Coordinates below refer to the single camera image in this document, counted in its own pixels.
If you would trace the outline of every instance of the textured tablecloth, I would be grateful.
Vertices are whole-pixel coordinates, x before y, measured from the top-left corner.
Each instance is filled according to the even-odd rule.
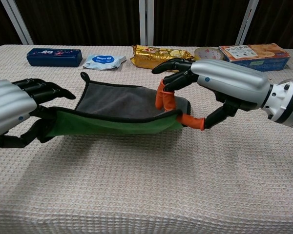
[[[57,83],[77,99],[45,106],[74,109],[84,89],[81,71],[92,80],[152,89],[168,74],[134,67],[131,47],[49,47],[80,48],[84,58],[95,53],[128,60],[116,71],[31,67],[26,53],[33,46],[5,45],[0,79]],[[293,49],[288,51],[286,69],[267,72],[271,82],[293,78]],[[221,106],[196,84],[176,94],[191,102],[196,117]],[[35,120],[10,134],[20,135]],[[203,132],[60,136],[0,149],[0,233],[293,234],[293,129],[260,110],[238,111]]]

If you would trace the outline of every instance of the robotic arm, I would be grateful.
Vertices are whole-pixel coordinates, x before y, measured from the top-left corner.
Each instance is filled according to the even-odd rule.
[[[62,97],[75,99],[70,91],[41,79],[24,79],[13,83],[0,80],[0,147],[23,148],[33,141],[43,121],[54,117],[53,113],[40,104]],[[5,135],[30,116],[42,119],[21,137]]]
[[[179,72],[164,78],[164,91],[175,91],[194,82],[213,91],[223,106],[205,120],[211,128],[238,109],[250,111],[263,109],[268,119],[293,128],[293,79],[280,84],[270,84],[265,73],[233,63],[204,59],[187,61],[174,58],[154,68],[152,73],[167,70]]]

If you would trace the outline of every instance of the gold snack package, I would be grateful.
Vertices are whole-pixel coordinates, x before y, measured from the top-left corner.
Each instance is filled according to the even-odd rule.
[[[193,59],[194,56],[186,50],[174,50],[168,48],[157,48],[144,45],[134,45],[133,55],[130,61],[136,67],[153,69],[157,65],[173,58]]]

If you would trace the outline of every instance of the blue box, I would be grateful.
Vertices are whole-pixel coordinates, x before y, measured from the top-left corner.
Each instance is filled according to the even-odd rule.
[[[81,50],[33,48],[27,54],[32,66],[78,67],[83,60]]]
[[[290,54],[275,43],[260,45],[219,46],[224,60],[257,71],[283,70]]]

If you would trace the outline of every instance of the dark brown curtain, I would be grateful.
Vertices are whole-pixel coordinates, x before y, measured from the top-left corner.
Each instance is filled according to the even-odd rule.
[[[155,0],[154,45],[234,45],[249,0]]]
[[[245,44],[276,43],[293,48],[293,0],[260,0]]]
[[[140,43],[139,0],[15,0],[35,44]]]
[[[0,1],[0,46],[4,44],[21,44],[21,40]]]

